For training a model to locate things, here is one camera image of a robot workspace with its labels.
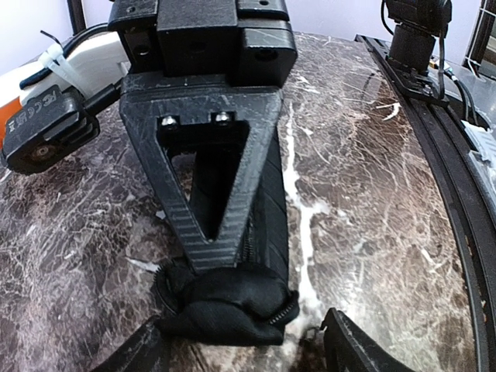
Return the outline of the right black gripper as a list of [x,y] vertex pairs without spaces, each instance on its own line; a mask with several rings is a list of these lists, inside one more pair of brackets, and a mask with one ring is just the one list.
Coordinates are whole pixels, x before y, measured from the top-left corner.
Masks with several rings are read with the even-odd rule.
[[115,1],[108,20],[134,73],[282,87],[298,58],[283,1]]

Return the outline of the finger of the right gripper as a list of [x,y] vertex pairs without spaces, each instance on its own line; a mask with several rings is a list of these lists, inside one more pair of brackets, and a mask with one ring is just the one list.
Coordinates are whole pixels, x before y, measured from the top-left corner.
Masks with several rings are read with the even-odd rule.
[[282,92],[222,75],[131,74],[119,113],[195,273],[254,260],[285,271]]

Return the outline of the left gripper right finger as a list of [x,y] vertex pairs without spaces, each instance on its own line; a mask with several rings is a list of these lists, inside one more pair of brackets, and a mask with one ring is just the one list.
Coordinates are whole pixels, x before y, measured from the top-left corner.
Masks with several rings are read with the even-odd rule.
[[388,354],[336,308],[327,311],[320,329],[324,332],[327,371],[414,372]]

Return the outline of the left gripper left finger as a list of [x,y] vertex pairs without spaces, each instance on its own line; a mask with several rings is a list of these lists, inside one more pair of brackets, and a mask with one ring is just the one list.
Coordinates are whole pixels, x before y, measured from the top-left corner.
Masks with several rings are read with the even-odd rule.
[[169,371],[169,339],[158,315],[147,319],[111,356],[91,372]]

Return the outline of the black necktie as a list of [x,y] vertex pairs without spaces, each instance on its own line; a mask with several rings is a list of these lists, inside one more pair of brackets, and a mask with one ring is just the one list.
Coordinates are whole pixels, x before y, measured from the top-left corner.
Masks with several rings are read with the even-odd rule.
[[299,313],[298,292],[288,287],[288,260],[280,144],[274,134],[236,266],[193,274],[183,257],[160,266],[153,283],[164,309],[158,328],[211,345],[282,344],[285,326]]

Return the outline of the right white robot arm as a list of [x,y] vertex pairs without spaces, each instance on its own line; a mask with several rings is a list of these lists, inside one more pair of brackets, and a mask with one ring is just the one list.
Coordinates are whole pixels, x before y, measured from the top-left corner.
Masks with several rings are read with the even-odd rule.
[[1,159],[52,167],[114,102],[196,273],[252,260],[288,274],[277,122],[297,59],[283,1],[116,1],[21,81]]

